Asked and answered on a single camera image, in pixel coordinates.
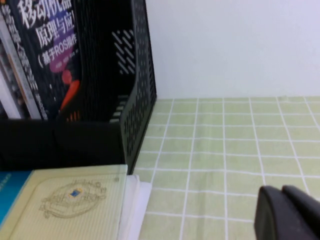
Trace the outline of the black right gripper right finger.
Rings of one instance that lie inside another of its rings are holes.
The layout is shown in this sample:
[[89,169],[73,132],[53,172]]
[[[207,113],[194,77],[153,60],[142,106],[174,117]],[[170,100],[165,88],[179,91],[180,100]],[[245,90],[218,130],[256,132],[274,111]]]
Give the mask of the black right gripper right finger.
[[316,239],[320,239],[320,202],[293,185],[284,185],[282,192],[289,198]]

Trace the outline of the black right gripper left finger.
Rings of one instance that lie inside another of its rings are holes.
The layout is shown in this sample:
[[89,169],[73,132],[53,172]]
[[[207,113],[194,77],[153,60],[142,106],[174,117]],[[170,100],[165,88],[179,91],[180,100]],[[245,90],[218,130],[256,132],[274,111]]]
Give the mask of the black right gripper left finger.
[[301,240],[304,224],[282,191],[263,186],[258,193],[254,231],[257,240]]

